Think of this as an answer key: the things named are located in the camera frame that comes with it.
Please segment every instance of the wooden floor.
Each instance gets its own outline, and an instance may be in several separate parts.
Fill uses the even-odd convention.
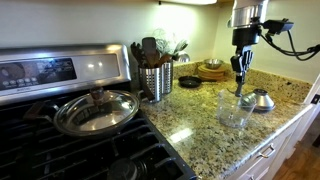
[[[280,167],[274,180],[320,180],[320,147],[312,146],[320,134],[320,115],[296,146],[294,154]]]

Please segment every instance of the oven display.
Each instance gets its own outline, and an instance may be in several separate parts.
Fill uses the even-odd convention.
[[[0,91],[77,79],[71,58],[0,64]]]

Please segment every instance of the wall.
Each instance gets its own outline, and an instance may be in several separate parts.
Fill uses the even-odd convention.
[[[266,19],[288,18],[294,22],[291,29],[295,48],[305,51],[311,46],[320,44],[319,0],[271,0]],[[229,62],[235,47],[231,45],[232,29],[226,27],[231,16],[232,3],[221,7],[219,25],[214,48],[214,56]],[[291,50],[286,32],[275,36],[274,43],[282,49]],[[270,47],[262,38],[253,46],[255,53],[251,68],[287,76],[313,83],[319,75],[320,53],[309,61],[300,62]]]
[[[2,0],[0,48],[106,42],[129,47],[162,28],[171,41],[189,40],[192,59],[204,59],[213,53],[218,12],[214,5],[159,6],[156,0]]]

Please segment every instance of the pan lid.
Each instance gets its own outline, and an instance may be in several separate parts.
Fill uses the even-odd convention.
[[[114,131],[131,120],[139,100],[126,91],[104,91],[102,87],[62,106],[55,114],[56,128],[70,136],[91,136]]]

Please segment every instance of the cable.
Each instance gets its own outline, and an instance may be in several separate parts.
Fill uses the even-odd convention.
[[[290,46],[292,51],[287,51],[287,50],[283,50],[280,47],[278,47],[277,45],[275,45],[272,41],[272,38],[270,36],[270,34],[266,34],[266,36],[263,36],[262,34],[260,34],[260,36],[274,49],[278,50],[279,52],[281,52],[284,55],[287,56],[295,56],[299,61],[307,61],[309,59],[311,59],[313,56],[315,56],[319,51],[320,51],[320,44],[314,46],[314,47],[310,47],[307,49],[307,51],[302,51],[302,52],[297,52],[294,45],[293,45],[293,40],[292,40],[292,36],[290,31],[288,32],[288,36],[289,36],[289,41],[290,41]],[[312,53],[310,56],[306,57],[306,58],[301,58],[300,56],[303,55],[307,55]]]

